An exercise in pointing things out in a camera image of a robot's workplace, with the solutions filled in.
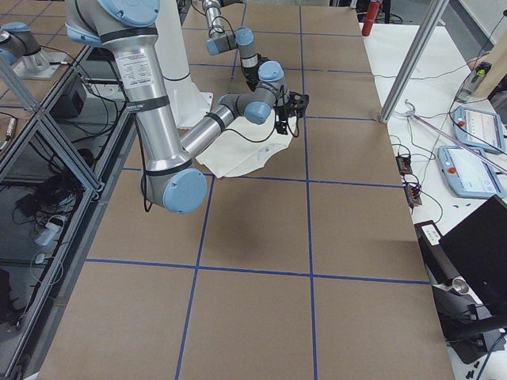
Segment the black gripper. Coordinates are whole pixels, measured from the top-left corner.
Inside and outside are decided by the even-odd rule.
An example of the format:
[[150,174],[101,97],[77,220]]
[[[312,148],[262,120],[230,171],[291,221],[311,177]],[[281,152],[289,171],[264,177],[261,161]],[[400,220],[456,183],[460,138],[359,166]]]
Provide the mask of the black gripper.
[[250,90],[255,90],[257,88],[257,85],[260,81],[258,76],[258,67],[252,66],[252,67],[243,67],[242,68],[243,76],[246,80],[246,84],[249,87]]
[[291,116],[291,106],[289,104],[277,105],[274,108],[276,132],[278,134],[287,134],[287,127],[289,126],[289,117]]

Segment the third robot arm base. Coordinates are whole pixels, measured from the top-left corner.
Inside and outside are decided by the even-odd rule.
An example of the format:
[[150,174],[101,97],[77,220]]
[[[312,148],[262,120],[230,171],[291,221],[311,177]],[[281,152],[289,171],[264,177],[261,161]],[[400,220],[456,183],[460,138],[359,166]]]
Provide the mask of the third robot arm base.
[[60,59],[51,64],[52,53],[38,43],[27,24],[15,21],[1,26],[1,59],[22,79],[49,80]]

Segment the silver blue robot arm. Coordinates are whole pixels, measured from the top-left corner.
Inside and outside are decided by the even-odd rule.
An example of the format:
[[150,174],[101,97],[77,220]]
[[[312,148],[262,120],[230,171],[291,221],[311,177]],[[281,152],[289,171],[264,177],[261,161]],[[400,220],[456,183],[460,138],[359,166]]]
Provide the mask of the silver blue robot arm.
[[268,58],[257,51],[254,34],[250,28],[240,27],[234,30],[231,23],[222,15],[223,7],[237,3],[240,1],[204,0],[201,2],[208,26],[206,48],[210,55],[238,50],[242,74],[249,89],[254,91],[260,81],[258,70],[263,63],[268,61]]
[[67,35],[75,42],[110,51],[135,116],[143,158],[140,188],[145,209],[156,204],[175,214],[195,211],[207,181],[193,158],[208,148],[237,118],[262,125],[269,115],[275,127],[297,116],[281,65],[265,60],[250,70],[250,92],[228,94],[184,135],[179,135],[170,96],[155,49],[162,18],[160,1],[68,1]]

